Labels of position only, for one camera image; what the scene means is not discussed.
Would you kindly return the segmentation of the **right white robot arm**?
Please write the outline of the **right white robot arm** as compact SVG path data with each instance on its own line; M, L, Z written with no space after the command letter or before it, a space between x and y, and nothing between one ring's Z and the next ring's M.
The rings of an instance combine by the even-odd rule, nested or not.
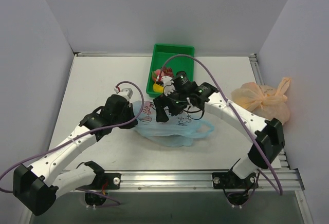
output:
M194 107L217 116L251 140L248 154L239 159L228 174L231 186L239 188L254 171L268 169L283 149L283 127L278 119L267 120L243 109L226 99L215 86L191 82L183 71L173 78L158 76L156 81L163 86L163 93L153 100L157 122L168 122L169 116Z

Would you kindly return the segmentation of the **blue printed plastic bag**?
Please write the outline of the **blue printed plastic bag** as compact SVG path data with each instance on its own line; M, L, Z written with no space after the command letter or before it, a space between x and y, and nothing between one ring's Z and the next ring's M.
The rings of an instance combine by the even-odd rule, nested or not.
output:
M158 123L153 101L145 101L135 131L162 146L181 147L192 146L195 140L206 138L214 131L214 126L204 120L193 120L185 113L170 117L166 123Z

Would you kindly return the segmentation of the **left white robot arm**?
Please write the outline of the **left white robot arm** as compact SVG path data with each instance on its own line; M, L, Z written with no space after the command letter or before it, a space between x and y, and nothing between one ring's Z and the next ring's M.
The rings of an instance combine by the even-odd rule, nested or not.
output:
M135 119L129 88L111 95L105 105L87 114L70 135L30 166L20 164L13 173L13 194L35 216L44 214L60 196L81 186L93 189L104 183L104 169L93 161L77 169L63 170L84 150L110 134L112 129L131 129Z

